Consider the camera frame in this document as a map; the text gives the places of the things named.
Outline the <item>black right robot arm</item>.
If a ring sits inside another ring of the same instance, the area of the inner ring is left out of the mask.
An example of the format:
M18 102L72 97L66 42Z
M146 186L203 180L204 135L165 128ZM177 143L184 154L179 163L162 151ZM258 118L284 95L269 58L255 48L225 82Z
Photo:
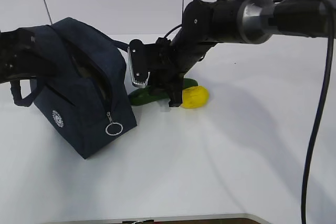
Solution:
M335 0L191 1L164 55L166 69L152 70L149 93L182 104L183 79L218 44L265 43L273 35L326 38L335 33Z

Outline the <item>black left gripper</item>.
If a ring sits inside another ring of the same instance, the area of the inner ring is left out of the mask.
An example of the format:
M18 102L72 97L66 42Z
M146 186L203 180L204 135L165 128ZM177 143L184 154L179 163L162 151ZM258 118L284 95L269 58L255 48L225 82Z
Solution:
M1 83L56 74L57 66L36 53L32 31L18 28L1 32Z

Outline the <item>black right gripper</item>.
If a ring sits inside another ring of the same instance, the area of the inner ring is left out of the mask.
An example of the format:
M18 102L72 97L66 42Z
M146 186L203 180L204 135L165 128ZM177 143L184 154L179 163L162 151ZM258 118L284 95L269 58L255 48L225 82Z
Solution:
M169 107L182 104L183 76L172 58L174 53L171 40L159 37L155 43L145 45L145 58L149 72L147 86L150 96L170 98Z

